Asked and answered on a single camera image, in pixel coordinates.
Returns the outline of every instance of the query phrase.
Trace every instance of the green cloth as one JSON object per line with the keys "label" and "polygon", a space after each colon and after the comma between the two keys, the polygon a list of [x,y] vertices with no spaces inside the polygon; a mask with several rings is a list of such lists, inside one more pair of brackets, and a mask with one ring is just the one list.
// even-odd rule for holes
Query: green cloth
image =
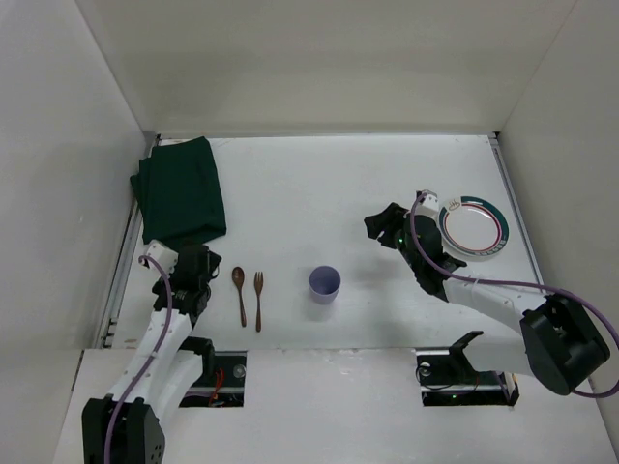
{"label": "green cloth", "polygon": [[131,177],[144,218],[145,244],[176,251],[225,235],[225,212],[211,144],[204,137],[153,148]]}

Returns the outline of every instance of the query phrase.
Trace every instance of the red wire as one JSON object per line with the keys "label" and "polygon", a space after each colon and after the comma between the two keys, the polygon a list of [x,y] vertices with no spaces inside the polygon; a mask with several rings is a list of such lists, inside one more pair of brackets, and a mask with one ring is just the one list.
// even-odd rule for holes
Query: red wire
{"label": "red wire", "polygon": [[215,378],[217,380],[215,382],[215,389],[213,390],[213,393],[211,393],[211,397],[209,398],[209,406],[211,406],[211,404],[213,403],[213,400],[217,396],[217,392],[220,390],[221,386],[223,385],[223,379],[225,378],[225,376],[223,375],[223,369],[221,367],[217,372],[215,372]]}

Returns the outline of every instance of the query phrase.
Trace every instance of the plate with teal rim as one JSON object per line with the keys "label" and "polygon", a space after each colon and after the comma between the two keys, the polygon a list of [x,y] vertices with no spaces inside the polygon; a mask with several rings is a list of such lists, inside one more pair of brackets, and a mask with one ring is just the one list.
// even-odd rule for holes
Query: plate with teal rim
{"label": "plate with teal rim", "polygon": [[445,242],[467,256],[492,256],[510,238],[503,213],[477,196],[461,196],[443,203],[438,226]]}

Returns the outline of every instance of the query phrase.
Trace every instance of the purple cup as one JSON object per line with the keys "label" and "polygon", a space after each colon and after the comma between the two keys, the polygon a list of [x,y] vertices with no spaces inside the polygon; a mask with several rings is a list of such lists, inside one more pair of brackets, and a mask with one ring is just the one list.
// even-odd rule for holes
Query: purple cup
{"label": "purple cup", "polygon": [[328,305],[338,295],[341,277],[331,266],[320,266],[309,275],[311,297],[319,305]]}

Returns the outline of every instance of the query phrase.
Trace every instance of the white table surface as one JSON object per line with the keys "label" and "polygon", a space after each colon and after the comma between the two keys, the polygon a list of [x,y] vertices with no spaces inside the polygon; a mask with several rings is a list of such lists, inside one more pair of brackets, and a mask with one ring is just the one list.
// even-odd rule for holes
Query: white table surface
{"label": "white table surface", "polygon": [[[503,212],[510,239],[499,255],[471,269],[534,280],[486,136],[264,137],[211,144],[228,233],[208,244],[223,258],[221,275],[195,333],[212,338],[218,350],[446,345],[472,330],[512,336],[474,310],[426,295],[399,253],[368,239],[363,223],[392,201],[409,208],[416,189],[432,189],[444,200],[480,196]],[[143,249],[140,238],[114,348],[136,346],[148,325],[157,277],[136,264]],[[323,264],[342,277],[327,309],[310,300],[308,288],[310,271]],[[244,329],[230,278],[235,266],[246,273]],[[265,279],[261,333],[253,328],[256,271]]]}
{"label": "white table surface", "polygon": [[[133,350],[86,351],[55,464],[81,464],[81,421]],[[615,463],[594,400],[518,377],[514,409],[424,408],[411,350],[249,351],[245,407],[179,409],[164,463]]]}

